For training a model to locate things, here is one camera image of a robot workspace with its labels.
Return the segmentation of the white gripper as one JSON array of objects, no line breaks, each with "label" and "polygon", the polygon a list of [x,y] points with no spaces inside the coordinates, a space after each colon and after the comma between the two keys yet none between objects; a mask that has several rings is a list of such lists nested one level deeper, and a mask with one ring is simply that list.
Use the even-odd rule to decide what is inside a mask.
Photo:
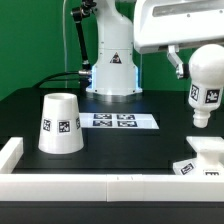
[{"label": "white gripper", "polygon": [[224,43],[224,0],[137,0],[134,47],[140,54],[166,51],[178,79],[189,77],[180,48]]}]

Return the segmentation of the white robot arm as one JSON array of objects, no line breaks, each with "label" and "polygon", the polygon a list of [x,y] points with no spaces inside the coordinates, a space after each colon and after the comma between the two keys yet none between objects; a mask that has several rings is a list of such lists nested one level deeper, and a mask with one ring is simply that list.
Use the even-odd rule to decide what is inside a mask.
[{"label": "white robot arm", "polygon": [[224,44],[224,0],[94,0],[98,60],[87,94],[122,102],[142,93],[133,53],[165,51],[177,77],[188,68],[177,53]]}]

